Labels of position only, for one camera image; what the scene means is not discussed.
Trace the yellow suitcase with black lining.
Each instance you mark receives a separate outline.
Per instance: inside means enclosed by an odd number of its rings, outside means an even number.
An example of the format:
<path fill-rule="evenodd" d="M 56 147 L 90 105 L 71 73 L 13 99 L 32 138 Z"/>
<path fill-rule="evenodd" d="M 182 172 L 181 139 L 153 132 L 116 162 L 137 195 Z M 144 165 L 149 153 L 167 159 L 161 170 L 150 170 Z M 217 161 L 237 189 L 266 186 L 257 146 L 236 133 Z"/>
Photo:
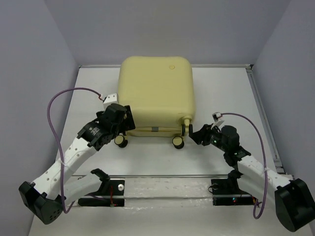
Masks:
<path fill-rule="evenodd" d="M 195 113 L 191 63 L 184 57 L 126 58 L 120 67 L 118 102 L 129 105 L 135 129 L 115 139 L 124 148 L 129 136 L 171 138 L 176 149 L 185 145 Z"/>

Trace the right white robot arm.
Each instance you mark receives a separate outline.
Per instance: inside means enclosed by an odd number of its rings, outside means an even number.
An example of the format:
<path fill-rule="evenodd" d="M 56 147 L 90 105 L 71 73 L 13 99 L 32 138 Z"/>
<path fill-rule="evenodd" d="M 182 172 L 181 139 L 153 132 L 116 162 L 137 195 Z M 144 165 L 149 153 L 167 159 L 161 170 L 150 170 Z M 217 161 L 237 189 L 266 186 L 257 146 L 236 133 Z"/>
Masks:
<path fill-rule="evenodd" d="M 279 222 L 290 232 L 295 232 L 315 219 L 315 201 L 307 184 L 297 178 L 265 167 L 239 142 L 237 129 L 225 125 L 205 124 L 194 132 L 189 126 L 189 137 L 198 145 L 213 145 L 223 151 L 226 163 L 232 167 L 233 176 L 226 181 L 227 189 L 237 193 L 245 191 L 266 204 L 274 206 Z"/>

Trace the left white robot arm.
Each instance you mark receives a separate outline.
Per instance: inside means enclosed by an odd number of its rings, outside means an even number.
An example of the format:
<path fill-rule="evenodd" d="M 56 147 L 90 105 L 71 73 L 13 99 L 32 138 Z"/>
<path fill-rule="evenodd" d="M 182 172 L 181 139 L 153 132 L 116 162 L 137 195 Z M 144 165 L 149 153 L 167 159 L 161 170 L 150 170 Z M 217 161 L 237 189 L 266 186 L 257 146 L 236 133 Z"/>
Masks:
<path fill-rule="evenodd" d="M 19 193 L 24 205 L 45 225 L 54 222 L 67 205 L 81 197 L 104 194 L 110 176 L 101 169 L 91 170 L 86 176 L 68 180 L 90 157 L 121 133 L 135 129 L 129 105 L 113 103 L 77 133 L 72 144 L 55 163 L 32 182 L 23 182 Z"/>

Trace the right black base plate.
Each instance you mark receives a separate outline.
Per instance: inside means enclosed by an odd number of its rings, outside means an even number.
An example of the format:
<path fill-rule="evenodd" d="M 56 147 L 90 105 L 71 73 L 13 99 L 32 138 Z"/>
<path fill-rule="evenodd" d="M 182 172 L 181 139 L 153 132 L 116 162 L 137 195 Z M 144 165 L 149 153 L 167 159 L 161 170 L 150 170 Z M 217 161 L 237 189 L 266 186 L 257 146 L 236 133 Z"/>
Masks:
<path fill-rule="evenodd" d="M 231 171 L 227 178 L 213 178 L 208 191 L 212 194 L 214 206 L 253 206 L 256 202 L 249 193 L 239 188 L 237 180 L 241 174 Z"/>

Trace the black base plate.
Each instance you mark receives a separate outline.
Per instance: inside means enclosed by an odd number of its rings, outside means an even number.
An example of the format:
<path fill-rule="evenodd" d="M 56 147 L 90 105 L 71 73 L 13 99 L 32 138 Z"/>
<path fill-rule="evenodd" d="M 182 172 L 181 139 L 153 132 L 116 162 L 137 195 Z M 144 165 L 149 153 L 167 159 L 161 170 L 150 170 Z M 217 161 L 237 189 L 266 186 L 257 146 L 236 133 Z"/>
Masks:
<path fill-rule="evenodd" d="M 99 190 L 81 197 L 77 204 L 81 207 L 124 207 L 125 180 L 111 179 Z"/>
<path fill-rule="evenodd" d="M 237 180 L 241 174 L 231 171 L 227 178 L 213 178 L 208 191 L 212 194 L 214 206 L 253 206 L 256 202 L 249 193 L 239 188 Z"/>

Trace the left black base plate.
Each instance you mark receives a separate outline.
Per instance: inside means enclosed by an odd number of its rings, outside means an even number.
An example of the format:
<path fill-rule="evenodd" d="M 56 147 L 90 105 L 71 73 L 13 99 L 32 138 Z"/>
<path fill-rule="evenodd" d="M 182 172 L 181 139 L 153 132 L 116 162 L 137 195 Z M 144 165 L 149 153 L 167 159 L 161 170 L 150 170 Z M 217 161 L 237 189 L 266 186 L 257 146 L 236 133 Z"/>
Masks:
<path fill-rule="evenodd" d="M 81 197 L 77 204 L 81 207 L 124 207 L 125 180 L 111 179 L 99 190 Z"/>

